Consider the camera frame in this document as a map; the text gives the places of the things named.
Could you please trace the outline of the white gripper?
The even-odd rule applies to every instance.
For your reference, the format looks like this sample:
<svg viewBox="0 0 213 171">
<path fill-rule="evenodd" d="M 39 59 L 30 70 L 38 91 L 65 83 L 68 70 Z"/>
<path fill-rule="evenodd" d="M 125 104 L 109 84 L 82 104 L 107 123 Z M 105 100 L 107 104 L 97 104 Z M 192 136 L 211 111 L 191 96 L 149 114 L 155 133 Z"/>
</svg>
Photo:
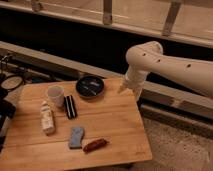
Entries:
<svg viewBox="0 0 213 171">
<path fill-rule="evenodd" d="M 118 89 L 118 93 L 123 92 L 126 88 L 132 89 L 135 91 L 135 99 L 139 100 L 142 87 L 144 82 L 146 81 L 147 72 L 142 70 L 134 69 L 133 67 L 129 67 L 125 76 L 124 81 Z"/>
</svg>

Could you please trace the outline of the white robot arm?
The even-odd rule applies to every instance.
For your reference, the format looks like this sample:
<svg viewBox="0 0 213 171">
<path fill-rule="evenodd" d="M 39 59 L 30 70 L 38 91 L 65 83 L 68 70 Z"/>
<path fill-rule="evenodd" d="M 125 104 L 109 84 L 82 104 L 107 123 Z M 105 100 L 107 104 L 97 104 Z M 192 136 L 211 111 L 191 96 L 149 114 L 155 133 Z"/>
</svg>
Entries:
<svg viewBox="0 0 213 171">
<path fill-rule="evenodd" d="M 118 90 L 129 88 L 139 99 L 149 73 L 187 87 L 213 99 L 213 62 L 163 54 L 163 47 L 157 41 L 132 46 L 126 52 L 129 65 Z"/>
</svg>

